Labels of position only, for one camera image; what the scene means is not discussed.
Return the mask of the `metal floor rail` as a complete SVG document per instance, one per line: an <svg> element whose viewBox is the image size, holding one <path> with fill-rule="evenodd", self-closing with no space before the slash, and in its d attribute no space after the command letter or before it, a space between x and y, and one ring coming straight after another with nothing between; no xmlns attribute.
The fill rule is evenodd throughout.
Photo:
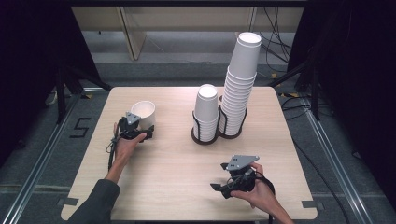
<svg viewBox="0 0 396 224"><path fill-rule="evenodd" d="M307 119L309 120L309 123L312 126L322 149L324 150L324 153L332 167L342 191L344 192L344 195L346 196L355 218L360 224L373 224L373 220L368 213L367 207L365 206L357 189L353 185L345 167L337 156L336 151L321 122L316 119L311 109L306 108L304 112L306 113Z"/></svg>
<svg viewBox="0 0 396 224"><path fill-rule="evenodd" d="M65 126L70 118L71 113L73 112L74 108L76 107L80 96L79 95L72 95L70 101L66 107L66 111L64 116L61 120L55 125L51 136L42 149L38 159L35 162L35 165L31 169L27 179L21 185L17 197L15 198L13 204L7 211L7 215L5 218L0 222L0 224L17 224L26 205L28 204L34 190L35 186L42 176L48 162L50 161L50 157L58 144L61 135L64 132Z"/></svg>

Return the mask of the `white paper cup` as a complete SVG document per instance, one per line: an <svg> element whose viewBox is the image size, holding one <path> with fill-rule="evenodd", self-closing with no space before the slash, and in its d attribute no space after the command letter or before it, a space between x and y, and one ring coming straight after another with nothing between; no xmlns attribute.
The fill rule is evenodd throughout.
<svg viewBox="0 0 396 224"><path fill-rule="evenodd" d="M142 130L147 130L155 124L155 111L156 106L151 101L140 101L131 108L131 112L140 117L139 127Z"/></svg>

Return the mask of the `light wooden partition board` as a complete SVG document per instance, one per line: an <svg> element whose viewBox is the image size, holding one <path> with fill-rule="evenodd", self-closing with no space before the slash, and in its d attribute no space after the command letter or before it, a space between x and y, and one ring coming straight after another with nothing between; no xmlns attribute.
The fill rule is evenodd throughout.
<svg viewBox="0 0 396 224"><path fill-rule="evenodd" d="M118 12L130 58L137 61L146 40L146 32L139 29L130 7L118 7Z"/></svg>

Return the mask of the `person's right hand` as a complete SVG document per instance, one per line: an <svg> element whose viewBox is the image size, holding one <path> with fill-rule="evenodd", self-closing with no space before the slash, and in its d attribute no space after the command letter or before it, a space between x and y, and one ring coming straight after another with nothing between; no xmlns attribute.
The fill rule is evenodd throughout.
<svg viewBox="0 0 396 224"><path fill-rule="evenodd" d="M250 203L252 208L258 208L273 216L273 205L276 205L276 197L269 186L261 181L261 177L263 177L263 168L256 162L251 163L250 166L256 173L255 186L253 190L248 192L234 190L231 192L231 196L245 200Z"/></svg>

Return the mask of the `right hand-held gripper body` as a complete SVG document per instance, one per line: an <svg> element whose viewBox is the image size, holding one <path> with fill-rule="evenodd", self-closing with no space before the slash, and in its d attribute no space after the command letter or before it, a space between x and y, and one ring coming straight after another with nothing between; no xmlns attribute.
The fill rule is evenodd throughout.
<svg viewBox="0 0 396 224"><path fill-rule="evenodd" d="M227 170L225 170L231 177L221 188L221 194L225 199L230 198L231 192L234 190L247 192L254 188L256 174L250 164L259 158L259 156L232 155Z"/></svg>

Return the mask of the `black curtain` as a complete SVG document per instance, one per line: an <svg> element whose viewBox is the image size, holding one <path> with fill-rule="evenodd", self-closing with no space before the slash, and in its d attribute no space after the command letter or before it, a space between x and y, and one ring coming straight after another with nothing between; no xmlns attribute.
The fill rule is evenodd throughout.
<svg viewBox="0 0 396 224"><path fill-rule="evenodd" d="M98 80L72 8L53 0L0 0L0 167L27 134L57 74Z"/></svg>
<svg viewBox="0 0 396 224"><path fill-rule="evenodd" d="M289 69L323 31L321 88L396 212L396 0L307 0Z"/></svg>

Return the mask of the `tall stack of paper cups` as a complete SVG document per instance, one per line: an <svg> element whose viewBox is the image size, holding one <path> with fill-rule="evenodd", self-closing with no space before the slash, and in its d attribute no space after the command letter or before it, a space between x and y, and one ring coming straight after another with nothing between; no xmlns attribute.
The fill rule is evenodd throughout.
<svg viewBox="0 0 396 224"><path fill-rule="evenodd" d="M235 138L240 134L248 112L248 99L257 76L262 38L251 32L240 33L224 82L220 100L219 132Z"/></svg>

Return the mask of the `black wire cup holder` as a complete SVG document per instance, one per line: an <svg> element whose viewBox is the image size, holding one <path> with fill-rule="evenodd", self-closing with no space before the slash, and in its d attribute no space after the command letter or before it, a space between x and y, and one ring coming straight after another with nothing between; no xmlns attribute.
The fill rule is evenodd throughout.
<svg viewBox="0 0 396 224"><path fill-rule="evenodd" d="M210 145L213 144L218 137L225 139L237 138L242 130L245 119L248 114L248 110L242 114L239 125L232 125L232 117L227 115L222 107L219 106L217 110L214 110L214 103L217 97L214 99L206 99L200 95L196 96L195 108L192 111L193 127L191 129L192 140L199 145ZM202 121L198 119L195 112L203 112L206 108L217 117L211 121Z"/></svg>

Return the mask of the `short stack of paper cups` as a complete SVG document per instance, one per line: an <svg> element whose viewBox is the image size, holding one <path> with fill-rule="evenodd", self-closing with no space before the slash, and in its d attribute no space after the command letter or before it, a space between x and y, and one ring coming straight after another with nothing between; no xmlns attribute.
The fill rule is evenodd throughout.
<svg viewBox="0 0 396 224"><path fill-rule="evenodd" d="M219 122L218 100L215 86L204 84L199 88L192 111L192 134L198 142L208 143L216 137Z"/></svg>

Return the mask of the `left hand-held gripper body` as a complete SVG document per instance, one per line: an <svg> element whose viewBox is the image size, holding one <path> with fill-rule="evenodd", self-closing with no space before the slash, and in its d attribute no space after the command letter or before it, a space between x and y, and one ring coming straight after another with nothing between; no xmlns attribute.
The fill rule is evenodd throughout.
<svg viewBox="0 0 396 224"><path fill-rule="evenodd" d="M126 112L118 122L119 134L124 139L135 139L142 133L139 127L140 117L132 112Z"/></svg>

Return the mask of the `person's left hand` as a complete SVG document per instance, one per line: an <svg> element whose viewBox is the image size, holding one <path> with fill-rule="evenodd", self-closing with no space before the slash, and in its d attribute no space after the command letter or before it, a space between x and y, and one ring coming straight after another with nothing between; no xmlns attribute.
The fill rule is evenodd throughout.
<svg viewBox="0 0 396 224"><path fill-rule="evenodd" d="M132 140L124 139L118 134L117 123L114 124L113 133L116 136L117 143L115 146L115 157L111 168L123 168L134 154L134 149L146 138L147 134L141 133Z"/></svg>

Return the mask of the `black metal stand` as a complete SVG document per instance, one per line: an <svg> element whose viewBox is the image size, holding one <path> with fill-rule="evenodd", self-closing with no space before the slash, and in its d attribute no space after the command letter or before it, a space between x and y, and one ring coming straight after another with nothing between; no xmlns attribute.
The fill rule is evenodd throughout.
<svg viewBox="0 0 396 224"><path fill-rule="evenodd" d="M92 76L83 70L76 68L74 66L64 65L58 69L56 74L56 93L57 93L57 106L58 106L58 119L57 122L60 123L66 117L66 103L65 103L65 93L64 88L67 87L72 94L82 94L83 87L80 84L81 79L88 80L92 84L105 91L110 91L112 87L106 84L99 78L99 76Z"/></svg>
<svg viewBox="0 0 396 224"><path fill-rule="evenodd" d="M316 120L319 120L318 114L318 71L316 63L312 60L306 60L295 68L289 70L282 77L276 78L268 84L269 87L275 87L284 81L298 75L294 89L297 92L305 91L307 88L311 90L311 112Z"/></svg>

